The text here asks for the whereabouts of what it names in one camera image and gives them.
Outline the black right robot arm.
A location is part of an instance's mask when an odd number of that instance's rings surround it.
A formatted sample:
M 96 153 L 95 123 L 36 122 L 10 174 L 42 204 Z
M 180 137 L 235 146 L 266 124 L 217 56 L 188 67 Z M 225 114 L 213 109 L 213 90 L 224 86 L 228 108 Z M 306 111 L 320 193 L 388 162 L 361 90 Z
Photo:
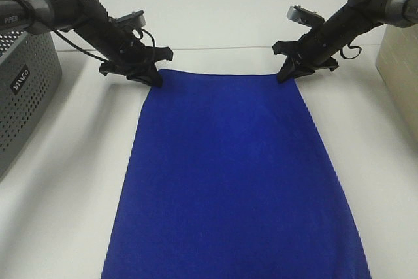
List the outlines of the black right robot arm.
M 335 70 L 334 54 L 344 48 L 359 50 L 352 42 L 359 35 L 387 24 L 399 28 L 417 24 L 417 0 L 347 0 L 328 20 L 299 5 L 289 8 L 289 20 L 310 28 L 297 41 L 277 41 L 272 49 L 286 60 L 277 74 L 278 82 Z

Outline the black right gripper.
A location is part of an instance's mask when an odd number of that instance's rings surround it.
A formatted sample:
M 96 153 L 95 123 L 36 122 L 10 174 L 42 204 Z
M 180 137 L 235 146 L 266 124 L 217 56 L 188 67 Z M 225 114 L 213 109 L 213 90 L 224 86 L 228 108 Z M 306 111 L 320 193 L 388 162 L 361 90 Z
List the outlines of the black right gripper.
M 310 28 L 299 40 L 277 41 L 272 47 L 274 53 L 286 56 L 276 76 L 278 82 L 308 76 L 319 69 L 335 70 L 338 63 L 332 56 L 360 34 L 362 14 L 344 5 L 324 24 Z

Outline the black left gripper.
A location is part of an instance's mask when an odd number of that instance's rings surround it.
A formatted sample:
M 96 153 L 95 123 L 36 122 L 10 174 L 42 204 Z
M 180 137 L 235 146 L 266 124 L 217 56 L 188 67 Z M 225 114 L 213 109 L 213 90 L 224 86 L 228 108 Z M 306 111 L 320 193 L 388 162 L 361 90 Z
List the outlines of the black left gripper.
M 155 64 L 171 61 L 173 51 L 169 47 L 157 47 L 154 39 L 151 46 L 143 44 L 143 34 L 149 33 L 144 27 L 121 28 L 114 23 L 114 18 L 107 15 L 89 17 L 83 14 L 73 22 L 73 29 L 107 58 L 99 68 L 101 74 L 118 74 L 130 81 L 158 88 L 163 85 Z

